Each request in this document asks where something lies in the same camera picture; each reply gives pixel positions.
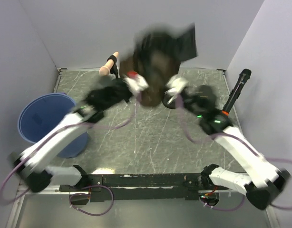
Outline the black trash bag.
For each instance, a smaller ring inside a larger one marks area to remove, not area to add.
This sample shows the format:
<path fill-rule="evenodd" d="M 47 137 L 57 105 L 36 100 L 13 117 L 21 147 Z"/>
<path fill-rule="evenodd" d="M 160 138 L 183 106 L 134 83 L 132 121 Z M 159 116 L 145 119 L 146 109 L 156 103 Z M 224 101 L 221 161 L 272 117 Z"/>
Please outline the black trash bag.
<path fill-rule="evenodd" d="M 152 27 L 139 34 L 134 50 L 120 59 L 119 75 L 130 71 L 143 76 L 149 87 L 142 92 L 144 107 L 157 107 L 163 101 L 167 82 L 178 74 L 180 65 L 197 57 L 195 24 L 180 31 Z"/>

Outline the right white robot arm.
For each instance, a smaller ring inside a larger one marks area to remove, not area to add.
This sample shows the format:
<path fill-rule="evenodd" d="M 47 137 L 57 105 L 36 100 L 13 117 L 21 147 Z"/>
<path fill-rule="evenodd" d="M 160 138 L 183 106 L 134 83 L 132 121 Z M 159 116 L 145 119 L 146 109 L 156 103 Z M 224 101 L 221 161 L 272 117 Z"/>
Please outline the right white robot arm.
<path fill-rule="evenodd" d="M 202 172 L 205 184 L 235 190 L 260 210 L 272 205 L 283 192 L 290 173 L 278 169 L 257 152 L 233 124 L 228 113 L 216 107 L 217 97 L 210 86 L 200 86 L 195 94 L 190 94 L 185 88 L 180 96 L 183 107 L 199 118 L 205 134 L 225 148 L 245 171 L 245 174 L 239 174 L 212 164 Z"/>

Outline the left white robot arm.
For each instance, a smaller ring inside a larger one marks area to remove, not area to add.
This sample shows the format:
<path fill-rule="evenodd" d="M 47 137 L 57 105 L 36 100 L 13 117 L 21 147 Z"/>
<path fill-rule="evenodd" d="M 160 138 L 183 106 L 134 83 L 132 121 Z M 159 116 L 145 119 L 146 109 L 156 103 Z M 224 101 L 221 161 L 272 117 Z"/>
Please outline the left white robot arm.
<path fill-rule="evenodd" d="M 80 166 L 53 167 L 49 163 L 70 143 L 103 119 L 105 110 L 139 94 L 138 86 L 122 79 L 115 79 L 103 88 L 91 90 L 40 141 L 20 154 L 10 155 L 13 172 L 34 193 L 43 191 L 51 184 L 68 185 L 76 189 L 91 185 L 88 174 Z"/>

